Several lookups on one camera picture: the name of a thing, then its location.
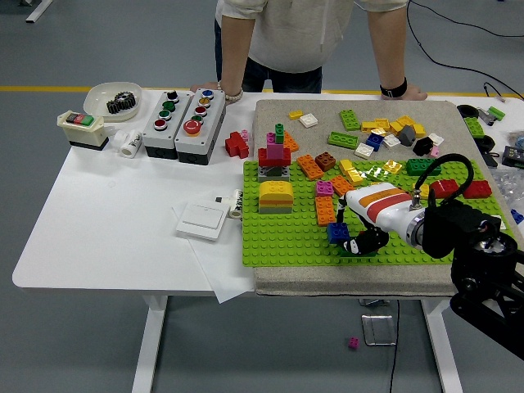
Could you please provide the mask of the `person's left hand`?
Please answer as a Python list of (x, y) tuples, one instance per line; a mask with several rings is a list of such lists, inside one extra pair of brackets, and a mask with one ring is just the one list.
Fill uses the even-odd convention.
[(382, 94), (384, 100), (424, 101), (428, 94), (415, 84), (407, 84), (404, 87), (393, 88), (390, 94)]

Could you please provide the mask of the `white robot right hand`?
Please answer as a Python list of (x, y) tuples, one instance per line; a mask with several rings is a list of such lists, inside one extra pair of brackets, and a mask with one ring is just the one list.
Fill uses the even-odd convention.
[(408, 245), (419, 247), (418, 234), (424, 212), (411, 208), (412, 197), (391, 183), (379, 183), (348, 191), (337, 204), (337, 222), (344, 221), (344, 211), (351, 209), (366, 230), (340, 246), (352, 255), (367, 255), (384, 247), (389, 233), (397, 233)]

